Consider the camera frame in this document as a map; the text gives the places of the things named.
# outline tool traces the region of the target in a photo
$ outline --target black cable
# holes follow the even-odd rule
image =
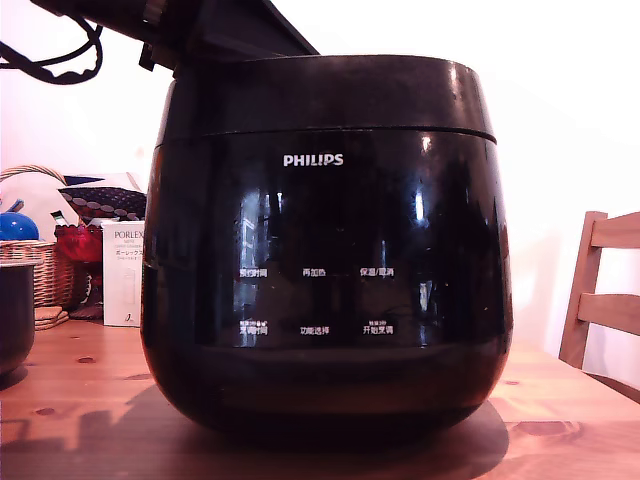
[[[101,25],[98,25],[98,27],[96,28],[96,33],[98,34],[98,36],[100,36],[100,34],[102,33]],[[38,62],[33,62],[33,64],[37,65],[38,67],[47,67],[49,65],[57,65],[59,63],[68,62],[70,60],[73,60],[74,58],[78,58],[80,55],[88,51],[91,47],[93,47],[93,43],[91,41],[88,41],[83,46],[74,50],[71,53],[67,53],[66,55],[61,55],[59,57],[48,58],[46,60],[40,60]],[[11,69],[17,69],[17,68],[18,67],[11,65],[9,63],[0,63],[0,70],[11,70]]]
[[[69,18],[80,25],[89,38],[89,41],[82,47],[60,57],[34,62],[16,52],[5,43],[0,42],[0,57],[7,61],[7,63],[0,63],[0,69],[18,69],[37,80],[53,85],[75,85],[94,78],[100,71],[103,62],[102,43],[100,42],[100,34],[103,29],[101,26],[98,26],[94,30],[82,17],[69,16]],[[65,72],[56,77],[52,72],[43,68],[48,65],[56,65],[79,57],[91,47],[96,48],[96,65],[93,70],[85,70],[83,73]]]

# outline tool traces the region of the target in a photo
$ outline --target handle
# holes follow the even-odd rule
[[[45,175],[49,175],[60,181],[64,186],[67,185],[67,181],[65,178],[60,175],[58,172],[51,168],[41,167],[39,165],[22,165],[19,167],[7,168],[6,170],[2,170],[0,172],[0,183],[6,180],[7,178],[14,177],[16,175],[20,175],[21,173],[44,173]]]

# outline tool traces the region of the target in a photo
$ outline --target rice cooker lid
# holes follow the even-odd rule
[[[334,129],[419,129],[495,142],[477,74],[447,60],[305,56],[182,66],[164,141]]]

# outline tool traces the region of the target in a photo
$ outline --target wood grain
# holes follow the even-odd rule
[[[606,248],[640,248],[640,212],[596,220],[591,245]]]
[[[640,335],[640,296],[583,293],[580,296],[578,318],[585,322]]]
[[[573,275],[571,294],[569,295],[569,306],[559,355],[560,360],[575,368],[582,368],[584,352],[587,347],[587,336],[589,335],[589,324],[578,318],[580,295],[596,291],[600,257],[602,256],[601,248],[591,246],[591,237],[594,224],[606,218],[606,213],[587,212],[584,218],[584,226],[582,227],[582,237],[578,248],[578,259]]]
[[[0,385],[3,479],[640,478],[640,406],[522,344],[458,426],[358,453],[265,450],[199,427],[155,386],[136,329],[39,332],[25,373]]]

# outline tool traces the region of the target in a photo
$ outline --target blue ball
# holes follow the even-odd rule
[[[38,240],[35,222],[21,213],[0,213],[0,240]]]

